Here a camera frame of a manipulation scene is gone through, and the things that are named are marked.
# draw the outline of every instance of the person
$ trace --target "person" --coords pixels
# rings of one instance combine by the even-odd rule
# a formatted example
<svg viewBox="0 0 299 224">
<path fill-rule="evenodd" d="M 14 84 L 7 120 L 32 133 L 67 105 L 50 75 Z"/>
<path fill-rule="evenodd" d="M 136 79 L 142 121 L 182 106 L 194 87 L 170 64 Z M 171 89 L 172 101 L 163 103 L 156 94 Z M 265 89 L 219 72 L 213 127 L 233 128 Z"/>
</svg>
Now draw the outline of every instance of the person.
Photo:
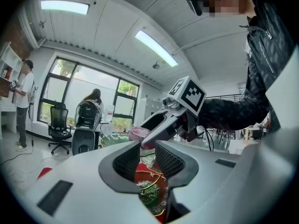
<svg viewBox="0 0 299 224">
<path fill-rule="evenodd" d="M 16 93 L 16 107 L 17 107 L 17 126 L 20 134 L 17 151 L 21 152 L 27 150 L 26 144 L 26 113 L 29 107 L 28 93 L 33 86 L 33 63 L 30 60 L 24 60 L 21 73 L 25 75 L 21 85 L 15 88 Z"/>
<path fill-rule="evenodd" d="M 84 100 L 94 100 L 96 103 L 99 104 L 101 113 L 103 114 L 104 112 L 104 104 L 103 101 L 101 100 L 101 91 L 99 89 L 93 89 L 92 93 L 88 96 L 86 96 Z M 95 134 L 95 139 L 94 139 L 94 149 L 98 149 L 99 146 L 99 137 L 100 137 L 100 124 L 97 125 L 97 127 L 94 130 Z"/>
<path fill-rule="evenodd" d="M 265 93 L 286 66 L 298 42 L 298 29 L 287 13 L 296 0 L 187 0 L 200 16 L 244 15 L 248 26 L 246 51 L 248 74 L 240 102 L 207 99 L 198 115 L 198 125 L 222 130 L 240 130 L 261 123 L 270 111 L 271 132 L 279 121 Z"/>
</svg>

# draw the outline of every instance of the jacket sleeve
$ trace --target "jacket sleeve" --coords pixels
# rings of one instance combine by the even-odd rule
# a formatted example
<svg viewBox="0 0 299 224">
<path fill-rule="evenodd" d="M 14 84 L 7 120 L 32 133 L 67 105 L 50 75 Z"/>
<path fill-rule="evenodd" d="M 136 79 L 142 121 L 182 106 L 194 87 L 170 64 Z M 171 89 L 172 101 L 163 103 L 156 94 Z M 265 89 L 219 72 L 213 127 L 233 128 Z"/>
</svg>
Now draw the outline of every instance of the jacket sleeve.
<svg viewBox="0 0 299 224">
<path fill-rule="evenodd" d="M 249 58 L 244 99 L 233 102 L 206 99 L 198 115 L 198 125 L 205 128 L 240 130 L 260 123 L 269 112 L 269 101 L 262 77 L 252 58 Z"/>
</svg>

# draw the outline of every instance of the woman with long hair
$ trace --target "woman with long hair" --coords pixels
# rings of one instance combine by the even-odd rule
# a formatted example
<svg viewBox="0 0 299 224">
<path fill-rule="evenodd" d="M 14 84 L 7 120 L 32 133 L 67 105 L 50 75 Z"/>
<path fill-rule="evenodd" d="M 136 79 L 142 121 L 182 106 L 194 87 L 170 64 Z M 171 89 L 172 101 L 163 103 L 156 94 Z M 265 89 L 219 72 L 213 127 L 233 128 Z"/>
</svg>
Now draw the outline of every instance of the woman with long hair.
<svg viewBox="0 0 299 224">
<path fill-rule="evenodd" d="M 96 103 L 99 104 L 101 113 L 103 115 L 104 113 L 104 104 L 101 100 L 101 91 L 99 89 L 93 89 L 92 93 L 88 96 L 86 96 L 83 100 L 93 100 Z M 95 128 L 94 130 L 95 139 L 94 139 L 94 149 L 98 149 L 99 146 L 99 137 L 100 137 L 100 125 Z"/>
</svg>

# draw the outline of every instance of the black pants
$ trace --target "black pants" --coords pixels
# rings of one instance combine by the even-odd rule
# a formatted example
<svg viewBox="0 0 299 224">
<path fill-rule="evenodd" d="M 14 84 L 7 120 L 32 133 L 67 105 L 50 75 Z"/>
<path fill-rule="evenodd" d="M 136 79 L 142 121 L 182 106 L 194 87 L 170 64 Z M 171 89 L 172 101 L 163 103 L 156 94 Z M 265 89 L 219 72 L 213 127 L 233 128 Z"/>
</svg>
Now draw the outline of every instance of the black pants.
<svg viewBox="0 0 299 224">
<path fill-rule="evenodd" d="M 17 107 L 17 126 L 20 134 L 19 142 L 22 147 L 27 147 L 26 144 L 26 114 L 28 108 Z"/>
<path fill-rule="evenodd" d="M 100 132 L 94 132 L 94 149 L 98 149 Z"/>
</svg>

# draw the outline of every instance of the white desk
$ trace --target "white desk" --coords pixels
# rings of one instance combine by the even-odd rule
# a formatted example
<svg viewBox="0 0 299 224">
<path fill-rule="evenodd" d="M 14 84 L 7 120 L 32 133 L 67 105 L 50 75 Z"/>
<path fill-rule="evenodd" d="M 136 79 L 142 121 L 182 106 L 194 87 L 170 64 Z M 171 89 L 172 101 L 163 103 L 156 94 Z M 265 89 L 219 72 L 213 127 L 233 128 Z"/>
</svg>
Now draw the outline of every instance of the white desk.
<svg viewBox="0 0 299 224">
<path fill-rule="evenodd" d="M 2 139 L 2 125 L 6 125 L 7 129 L 17 133 L 17 110 L 13 103 L 0 100 L 0 140 Z"/>
</svg>

